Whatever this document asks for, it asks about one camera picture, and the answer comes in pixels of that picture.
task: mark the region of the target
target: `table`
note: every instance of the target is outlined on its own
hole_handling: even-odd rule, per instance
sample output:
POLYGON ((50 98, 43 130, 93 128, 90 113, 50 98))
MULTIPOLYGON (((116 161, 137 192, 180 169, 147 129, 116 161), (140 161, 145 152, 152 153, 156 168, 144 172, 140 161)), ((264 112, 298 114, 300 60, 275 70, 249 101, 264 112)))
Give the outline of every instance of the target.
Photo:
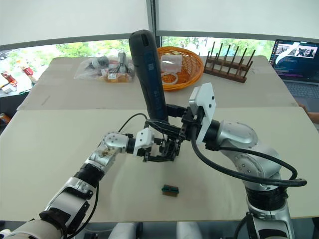
MULTIPOLYGON (((19 110, 145 109, 137 77, 132 83, 74 80, 86 58, 54 58, 19 110)), ((217 107, 297 106, 283 81, 265 56, 254 56, 245 84, 203 74, 192 87, 165 92, 166 103, 187 106, 194 86, 211 82, 217 107)))
MULTIPOLYGON (((36 217, 103 134, 117 130, 136 112, 18 111, 0 137, 0 220, 36 217)), ((319 216, 319 134, 303 109, 217 108, 214 118, 250 125, 264 143, 296 167, 308 184, 288 189, 291 216, 319 216)), ((180 125, 180 119, 170 122, 180 125)), ((136 133, 142 127, 141 119, 134 118, 124 131, 136 133)), ((204 151, 203 146, 200 149, 211 160, 235 169, 221 153, 204 151)), ((281 172, 284 179, 290 176, 287 170, 281 172)), ((185 142, 175 162, 142 163, 139 157, 118 155, 101 181, 92 222, 238 220, 246 211, 242 182, 206 166, 185 142), (162 195, 163 184, 178 186, 178 197, 162 195)))

